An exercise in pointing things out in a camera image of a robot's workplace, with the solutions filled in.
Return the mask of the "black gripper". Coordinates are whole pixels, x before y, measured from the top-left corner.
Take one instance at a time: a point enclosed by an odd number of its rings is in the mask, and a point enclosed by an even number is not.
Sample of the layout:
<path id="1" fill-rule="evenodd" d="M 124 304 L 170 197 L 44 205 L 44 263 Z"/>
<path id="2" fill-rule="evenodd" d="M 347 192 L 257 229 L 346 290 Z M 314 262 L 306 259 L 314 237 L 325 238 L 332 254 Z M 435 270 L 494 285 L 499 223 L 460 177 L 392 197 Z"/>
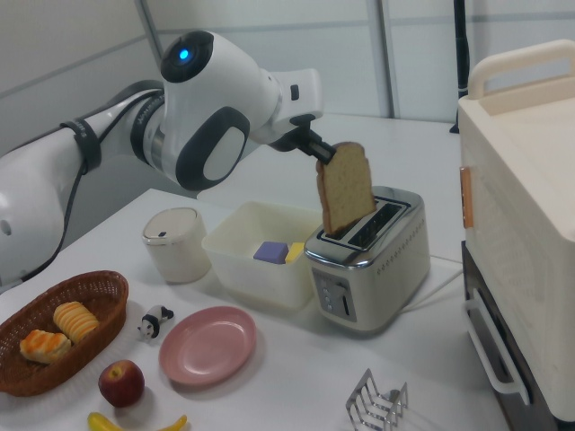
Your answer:
<path id="1" fill-rule="evenodd" d="M 335 155 L 335 148 L 311 130 L 311 122 L 316 119 L 313 114 L 295 116 L 289 120 L 294 129 L 270 144 L 279 152 L 290 152 L 299 149 L 315 157 L 320 163 L 329 163 Z"/>

